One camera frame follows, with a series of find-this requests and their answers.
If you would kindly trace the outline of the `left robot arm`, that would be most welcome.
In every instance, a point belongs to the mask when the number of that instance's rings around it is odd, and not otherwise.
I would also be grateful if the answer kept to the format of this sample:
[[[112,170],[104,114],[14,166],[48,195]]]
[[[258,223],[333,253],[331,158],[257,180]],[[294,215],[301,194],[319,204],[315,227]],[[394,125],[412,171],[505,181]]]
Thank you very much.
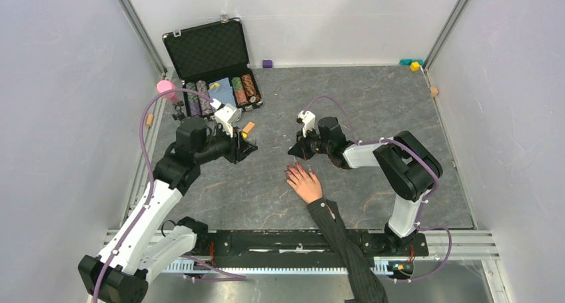
[[[183,220],[156,244],[150,241],[168,213],[201,174],[201,165],[225,158],[237,164],[258,149],[238,128],[187,117],[176,139],[151,169],[149,185],[130,217],[96,256],[86,255],[79,274],[94,302],[142,302],[150,283],[174,261],[202,254],[209,236]]]

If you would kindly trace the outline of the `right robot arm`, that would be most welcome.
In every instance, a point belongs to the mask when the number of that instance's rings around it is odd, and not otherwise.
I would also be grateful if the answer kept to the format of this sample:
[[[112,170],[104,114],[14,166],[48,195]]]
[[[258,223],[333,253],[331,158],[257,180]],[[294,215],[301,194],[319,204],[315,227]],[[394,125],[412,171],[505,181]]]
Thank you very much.
[[[335,117],[317,120],[307,111],[299,113],[296,121],[302,129],[289,155],[308,160],[324,154],[341,169],[381,169],[396,194],[392,215],[384,228],[384,244],[391,254],[404,254],[417,233],[420,207],[436,190],[443,174],[439,161],[409,131],[369,143],[354,143],[346,138]]]

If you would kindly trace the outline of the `mannequin hand with red nails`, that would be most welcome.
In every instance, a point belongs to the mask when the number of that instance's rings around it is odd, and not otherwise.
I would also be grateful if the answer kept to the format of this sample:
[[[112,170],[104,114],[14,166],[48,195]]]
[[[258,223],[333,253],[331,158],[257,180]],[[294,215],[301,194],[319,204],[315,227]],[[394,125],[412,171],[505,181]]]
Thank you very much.
[[[313,171],[306,171],[300,163],[287,166],[286,182],[307,204],[322,198],[322,186]]]

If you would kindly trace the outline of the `black pinstripe sleeve forearm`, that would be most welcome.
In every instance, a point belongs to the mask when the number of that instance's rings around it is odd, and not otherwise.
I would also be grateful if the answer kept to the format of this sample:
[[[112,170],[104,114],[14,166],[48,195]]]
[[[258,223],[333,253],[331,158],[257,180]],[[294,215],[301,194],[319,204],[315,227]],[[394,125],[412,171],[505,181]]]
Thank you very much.
[[[348,271],[351,302],[388,302],[382,282],[372,272],[362,250],[348,236],[336,202],[320,198],[306,206],[330,249]]]

